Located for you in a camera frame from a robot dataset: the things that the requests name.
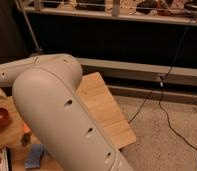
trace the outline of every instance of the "power cord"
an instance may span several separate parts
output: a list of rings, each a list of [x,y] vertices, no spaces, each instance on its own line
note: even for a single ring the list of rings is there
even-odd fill
[[[163,78],[160,77],[161,79],[161,82],[160,82],[160,85],[161,85],[161,97],[159,99],[159,102],[158,102],[158,105],[160,107],[160,109],[162,111],[164,111],[164,113],[166,114],[166,117],[167,117],[167,123],[168,123],[168,126],[169,128],[171,129],[172,132],[174,132],[174,134],[176,134],[180,139],[182,139],[189,147],[193,148],[196,152],[197,152],[197,148],[195,146],[193,146],[192,144],[190,144],[181,134],[179,134],[171,125],[170,123],[170,118],[169,118],[169,113],[167,112],[166,109],[164,109],[164,107],[161,105],[161,102],[164,98],[164,84],[163,84]]]
[[[161,109],[162,111],[164,111],[164,113],[166,114],[168,126],[169,126],[169,128],[172,130],[172,132],[174,132],[174,133],[175,133],[178,137],[180,137],[189,147],[193,148],[193,149],[197,152],[197,148],[196,148],[195,146],[193,146],[192,144],[190,144],[181,134],[179,134],[175,129],[173,129],[173,127],[171,126],[171,123],[170,123],[169,114],[168,114],[168,112],[163,108],[163,106],[161,105],[161,101],[163,100],[163,97],[164,97],[164,80],[166,80],[166,79],[168,78],[168,76],[170,75],[170,73],[171,73],[173,67],[174,67],[175,64],[176,64],[176,61],[177,61],[177,59],[178,59],[178,57],[179,57],[179,53],[180,53],[180,51],[181,51],[181,47],[182,47],[182,45],[183,45],[184,38],[185,38],[185,36],[186,36],[187,31],[189,30],[189,27],[191,26],[191,21],[192,21],[192,20],[190,20],[189,24],[186,26],[186,28],[185,28],[185,30],[184,30],[184,32],[183,32],[183,34],[182,34],[182,36],[181,36],[181,38],[180,38],[180,40],[179,40],[178,47],[177,47],[177,49],[176,49],[175,57],[174,57],[174,59],[173,59],[173,61],[172,61],[171,67],[169,68],[168,72],[167,72],[164,76],[160,76],[160,80],[161,80],[161,82],[160,82],[160,86],[161,86],[161,97],[160,97],[160,99],[159,99],[158,104],[159,104],[160,109]],[[142,103],[141,106],[139,107],[139,109],[138,109],[138,111],[136,112],[136,114],[130,119],[130,121],[128,121],[129,124],[130,124],[131,122],[133,122],[133,121],[135,120],[135,118],[138,116],[138,114],[140,113],[141,109],[143,108],[144,104],[146,103],[146,101],[148,100],[148,98],[150,97],[150,95],[152,94],[152,92],[153,92],[153,90],[151,90],[151,91],[147,94],[146,98],[144,99],[143,103]]]
[[[141,109],[143,108],[144,104],[146,103],[146,101],[149,99],[149,97],[151,96],[153,90],[151,90],[147,95],[146,98],[144,99],[144,101],[142,102],[142,104],[140,105],[140,107],[138,108],[137,112],[133,115],[133,117],[128,121],[128,123],[130,124],[131,122],[133,122],[135,120],[135,118],[138,116],[138,114],[140,113]]]

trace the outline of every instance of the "wooden board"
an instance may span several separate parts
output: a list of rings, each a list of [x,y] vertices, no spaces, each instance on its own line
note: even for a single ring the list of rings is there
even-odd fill
[[[117,148],[135,142],[135,134],[99,73],[84,76],[77,93]],[[0,100],[0,107],[6,108],[11,117],[11,124],[0,131],[0,148],[8,146],[11,149],[13,171],[23,171],[25,170],[24,162],[30,146],[21,146],[23,134],[21,118],[11,97],[7,100]],[[40,143],[35,136],[32,136],[32,142]],[[55,160],[46,155],[43,157],[40,170],[55,171],[62,169]]]

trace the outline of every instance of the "black wall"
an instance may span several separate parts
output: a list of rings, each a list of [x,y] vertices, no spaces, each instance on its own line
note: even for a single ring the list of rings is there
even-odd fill
[[[172,64],[187,26],[55,15],[29,15],[45,53]],[[197,68],[197,27],[189,27],[176,66]]]
[[[14,0],[0,0],[0,64],[30,54],[14,20],[15,10]]]

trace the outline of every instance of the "speckled floor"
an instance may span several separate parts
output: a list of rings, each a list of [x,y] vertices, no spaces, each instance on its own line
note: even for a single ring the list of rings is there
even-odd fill
[[[115,96],[129,120],[144,99]],[[197,105],[162,102],[172,127],[197,147]],[[197,153],[168,127],[158,101],[148,100],[131,123],[137,141],[123,153],[135,171],[197,171]]]

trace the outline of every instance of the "floor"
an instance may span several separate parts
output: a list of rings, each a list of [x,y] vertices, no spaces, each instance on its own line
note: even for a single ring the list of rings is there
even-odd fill
[[[144,99],[115,96],[127,120]],[[162,102],[172,127],[197,147],[197,105]],[[168,127],[166,114],[157,100],[147,100],[130,123],[137,141],[123,149],[135,171],[197,171],[197,153]]]

